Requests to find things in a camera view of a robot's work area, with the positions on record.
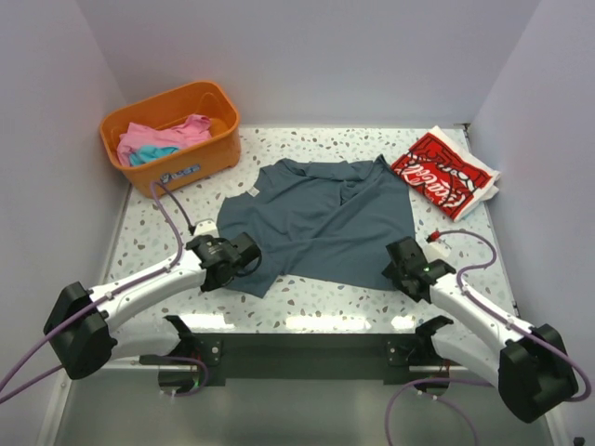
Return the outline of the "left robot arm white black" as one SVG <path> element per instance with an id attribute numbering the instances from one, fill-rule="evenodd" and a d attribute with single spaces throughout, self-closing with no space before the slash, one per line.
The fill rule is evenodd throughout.
<path id="1" fill-rule="evenodd" d="M 262 253 L 245 232 L 231 240 L 199 235 L 178 246 L 174 256 L 116 282 L 86 289 L 80 282 L 64 287 L 43 329 L 66 374 L 86 378 L 108 361 L 135 355 L 162 355 L 182 364 L 192 341 L 175 327 L 162 341 L 126 340 L 117 333 L 127 321 L 173 295 L 198 289 L 211 292 L 259 267 Z"/>

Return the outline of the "slate blue t shirt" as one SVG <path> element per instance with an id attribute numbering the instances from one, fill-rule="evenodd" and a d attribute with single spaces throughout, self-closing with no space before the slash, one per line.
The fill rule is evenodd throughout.
<path id="1" fill-rule="evenodd" d="M 217 226 L 220 236 L 245 232 L 260 248 L 258 269 L 229 286 L 257 297 L 282 275 L 389 290 L 386 247 L 415 234 L 409 188 L 382 156 L 262 167 L 250 190 L 223 201 Z"/>

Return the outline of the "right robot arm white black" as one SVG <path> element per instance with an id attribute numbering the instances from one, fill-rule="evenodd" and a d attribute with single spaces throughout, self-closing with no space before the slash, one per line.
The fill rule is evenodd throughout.
<path id="1" fill-rule="evenodd" d="M 578 371 L 551 325 L 535 326 L 500 308 L 465 281 L 467 268 L 431 258 L 411 237 L 386 249 L 390 262 L 383 275 L 412 300 L 444 312 L 416 328 L 420 362 L 444 359 L 466 367 L 494 386 L 524 423 L 578 397 Z"/>

